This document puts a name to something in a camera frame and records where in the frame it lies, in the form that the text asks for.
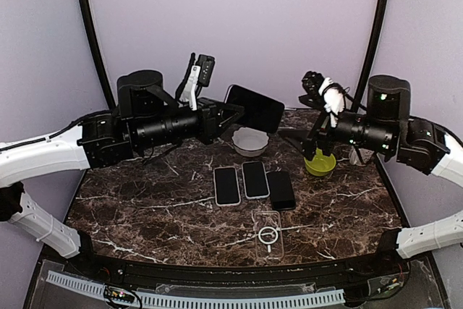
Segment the clear magsafe phone case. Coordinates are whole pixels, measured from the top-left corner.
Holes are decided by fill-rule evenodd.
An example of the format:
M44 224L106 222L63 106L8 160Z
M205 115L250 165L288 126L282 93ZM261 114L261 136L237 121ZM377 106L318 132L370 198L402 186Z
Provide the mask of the clear magsafe phone case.
M284 243L279 212L253 211L252 220L258 261L264 263L281 261L284 257Z

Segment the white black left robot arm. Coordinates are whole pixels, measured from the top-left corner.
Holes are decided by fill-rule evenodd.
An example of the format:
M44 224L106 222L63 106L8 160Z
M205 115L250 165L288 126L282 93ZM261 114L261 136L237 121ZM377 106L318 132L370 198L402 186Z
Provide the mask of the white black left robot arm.
M187 83L187 100L163 89L163 75L140 70L117 80L119 104L71 122L63 130L1 145L1 220L19 226L53 248L86 277L102 271L88 234L68 227L41 208L23 180L55 172L99 169L143 156L160 145L195 138L211 144L243 114L232 103L199 98Z

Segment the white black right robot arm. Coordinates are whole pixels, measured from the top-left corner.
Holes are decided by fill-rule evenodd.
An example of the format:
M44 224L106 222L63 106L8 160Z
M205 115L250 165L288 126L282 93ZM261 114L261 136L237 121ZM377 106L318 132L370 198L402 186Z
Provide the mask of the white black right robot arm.
M408 81L389 75L368 80L364 114L346 108L348 93L331 78L307 72L300 103L320 111L310 130L281 130L279 135L308 161L316 151L331 155L335 143L383 155L425 175L462 184L462 141L448 128L410 114Z

